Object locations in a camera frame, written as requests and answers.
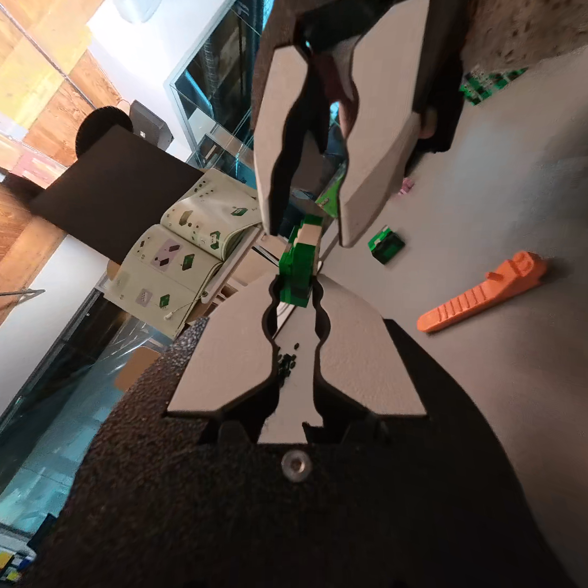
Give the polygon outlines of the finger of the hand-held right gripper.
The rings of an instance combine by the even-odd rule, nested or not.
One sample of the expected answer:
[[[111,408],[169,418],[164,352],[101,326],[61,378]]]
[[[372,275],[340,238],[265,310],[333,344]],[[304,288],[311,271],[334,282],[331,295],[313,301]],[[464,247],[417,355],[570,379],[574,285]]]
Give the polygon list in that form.
[[[288,204],[290,184],[302,150],[302,138],[288,131],[302,96],[308,64],[297,47],[274,51],[254,128],[254,172],[265,233],[276,235]]]
[[[357,116],[337,197],[342,247],[357,243],[401,187],[420,130],[413,99],[428,12],[429,1],[395,4],[354,48],[350,76]]]

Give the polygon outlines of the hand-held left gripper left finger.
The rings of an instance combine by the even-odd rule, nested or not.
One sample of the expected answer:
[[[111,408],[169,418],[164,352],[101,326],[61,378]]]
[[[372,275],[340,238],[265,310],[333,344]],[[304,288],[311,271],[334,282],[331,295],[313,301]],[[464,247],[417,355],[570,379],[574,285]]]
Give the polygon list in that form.
[[[169,414],[219,417],[276,376],[279,278],[264,274],[210,314]]]

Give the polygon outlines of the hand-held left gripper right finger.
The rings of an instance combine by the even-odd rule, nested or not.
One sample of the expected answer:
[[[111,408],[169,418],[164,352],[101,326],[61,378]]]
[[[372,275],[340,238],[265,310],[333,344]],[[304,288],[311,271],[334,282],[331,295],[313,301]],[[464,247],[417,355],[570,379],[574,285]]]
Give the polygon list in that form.
[[[339,401],[346,409],[379,417],[423,417],[421,401],[380,313],[333,279],[318,275],[313,289],[315,402]]]

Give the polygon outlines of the green and white lego assembly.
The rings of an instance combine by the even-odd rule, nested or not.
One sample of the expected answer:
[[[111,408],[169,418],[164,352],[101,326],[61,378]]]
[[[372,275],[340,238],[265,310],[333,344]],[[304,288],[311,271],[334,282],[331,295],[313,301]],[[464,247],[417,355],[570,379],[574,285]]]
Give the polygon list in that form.
[[[311,297],[313,279],[318,272],[322,217],[306,215],[290,234],[279,261],[280,301],[306,307]]]

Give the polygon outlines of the pile of dark green lego pieces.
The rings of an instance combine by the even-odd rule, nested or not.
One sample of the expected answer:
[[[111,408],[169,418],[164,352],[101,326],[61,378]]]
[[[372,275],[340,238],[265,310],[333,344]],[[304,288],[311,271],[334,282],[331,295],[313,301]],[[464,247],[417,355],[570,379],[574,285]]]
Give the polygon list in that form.
[[[281,346],[277,347],[277,382],[279,387],[283,387],[285,381],[290,377],[292,370],[296,366],[297,355],[300,346],[299,342],[295,342],[291,349],[291,353],[283,351]]]

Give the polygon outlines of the green lego set box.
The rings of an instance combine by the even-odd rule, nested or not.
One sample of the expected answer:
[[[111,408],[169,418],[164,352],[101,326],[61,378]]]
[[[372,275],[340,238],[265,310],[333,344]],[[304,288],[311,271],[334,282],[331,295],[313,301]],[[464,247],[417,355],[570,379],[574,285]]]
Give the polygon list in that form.
[[[341,185],[345,179],[347,171],[347,162],[344,161],[337,168],[334,176],[329,180],[327,186],[315,200],[317,206],[323,210],[329,217],[337,219],[339,217],[338,195]]]

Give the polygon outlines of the large lego creeper figure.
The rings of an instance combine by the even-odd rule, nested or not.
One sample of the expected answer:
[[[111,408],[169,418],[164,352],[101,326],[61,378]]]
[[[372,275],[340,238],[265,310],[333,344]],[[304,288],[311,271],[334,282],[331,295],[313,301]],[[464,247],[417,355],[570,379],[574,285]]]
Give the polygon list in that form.
[[[462,78],[460,93],[467,103],[477,106],[521,77],[528,67],[518,70],[467,72]]]

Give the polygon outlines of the lego instruction book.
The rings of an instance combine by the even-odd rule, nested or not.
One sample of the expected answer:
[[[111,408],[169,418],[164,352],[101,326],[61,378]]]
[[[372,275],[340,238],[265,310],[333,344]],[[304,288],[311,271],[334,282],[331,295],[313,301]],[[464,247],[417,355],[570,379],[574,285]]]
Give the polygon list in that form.
[[[209,169],[139,237],[105,298],[174,339],[243,233],[261,222],[257,190]]]

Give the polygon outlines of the small lego creeper head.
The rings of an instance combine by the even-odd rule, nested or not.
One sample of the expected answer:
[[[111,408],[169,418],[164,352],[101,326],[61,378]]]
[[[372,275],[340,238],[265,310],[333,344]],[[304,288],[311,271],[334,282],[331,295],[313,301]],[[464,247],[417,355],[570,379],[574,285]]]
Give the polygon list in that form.
[[[405,248],[406,243],[398,233],[385,225],[370,239],[368,246],[372,257],[386,265]]]

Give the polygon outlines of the person's right hand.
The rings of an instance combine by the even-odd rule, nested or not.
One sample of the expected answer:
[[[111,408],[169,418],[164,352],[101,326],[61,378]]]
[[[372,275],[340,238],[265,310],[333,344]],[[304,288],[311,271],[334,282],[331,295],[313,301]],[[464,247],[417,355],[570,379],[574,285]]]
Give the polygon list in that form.
[[[343,138],[347,139],[357,117],[359,103],[356,92],[350,77],[342,74],[333,55],[322,53],[316,61],[329,105],[339,106],[339,124]]]

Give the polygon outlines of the cork board sign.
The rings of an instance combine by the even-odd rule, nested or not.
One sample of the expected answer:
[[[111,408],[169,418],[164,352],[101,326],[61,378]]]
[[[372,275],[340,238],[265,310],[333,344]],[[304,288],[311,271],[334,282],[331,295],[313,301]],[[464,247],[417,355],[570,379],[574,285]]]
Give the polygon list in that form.
[[[159,357],[160,353],[156,350],[143,346],[135,349],[116,376],[114,387],[120,392],[125,393]]]

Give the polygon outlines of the white book stand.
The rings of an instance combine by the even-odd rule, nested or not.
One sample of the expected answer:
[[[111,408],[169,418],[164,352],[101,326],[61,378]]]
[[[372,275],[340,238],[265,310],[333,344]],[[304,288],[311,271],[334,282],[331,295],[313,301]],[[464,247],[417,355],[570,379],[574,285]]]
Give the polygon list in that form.
[[[285,251],[283,238],[268,236],[260,227],[247,229],[233,252],[202,292],[189,322],[209,316],[232,295],[266,274],[277,275],[279,256]]]

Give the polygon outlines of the small black box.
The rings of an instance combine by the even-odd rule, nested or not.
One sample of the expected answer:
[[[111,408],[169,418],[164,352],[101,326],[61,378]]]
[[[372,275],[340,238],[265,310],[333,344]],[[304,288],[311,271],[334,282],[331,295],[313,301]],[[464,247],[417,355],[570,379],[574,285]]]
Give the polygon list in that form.
[[[167,151],[174,137],[168,124],[163,119],[137,100],[130,104],[129,118],[136,136],[143,138],[163,151]]]

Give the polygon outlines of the orange brick separator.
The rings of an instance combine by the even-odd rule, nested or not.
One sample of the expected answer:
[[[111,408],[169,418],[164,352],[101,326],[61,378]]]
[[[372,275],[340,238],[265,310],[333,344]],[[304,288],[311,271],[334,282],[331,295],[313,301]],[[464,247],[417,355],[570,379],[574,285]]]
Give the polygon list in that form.
[[[541,285],[548,262],[538,254],[520,251],[489,271],[483,282],[419,317],[419,332],[432,334],[478,315]]]

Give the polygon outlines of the round black lamp head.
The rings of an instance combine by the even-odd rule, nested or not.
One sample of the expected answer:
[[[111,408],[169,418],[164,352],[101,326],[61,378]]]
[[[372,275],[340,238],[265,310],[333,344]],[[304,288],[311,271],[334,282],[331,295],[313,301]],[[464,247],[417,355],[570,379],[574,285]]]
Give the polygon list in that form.
[[[75,137],[75,153],[80,158],[101,137],[115,126],[134,133],[131,118],[123,110],[114,106],[100,107],[90,113],[81,123]]]

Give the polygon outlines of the black backdrop panel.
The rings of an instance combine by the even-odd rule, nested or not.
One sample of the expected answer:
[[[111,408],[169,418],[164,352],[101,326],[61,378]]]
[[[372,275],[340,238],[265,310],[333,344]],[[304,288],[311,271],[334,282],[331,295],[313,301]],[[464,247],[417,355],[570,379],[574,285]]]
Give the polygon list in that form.
[[[28,208],[120,265],[139,237],[202,176],[115,125]]]

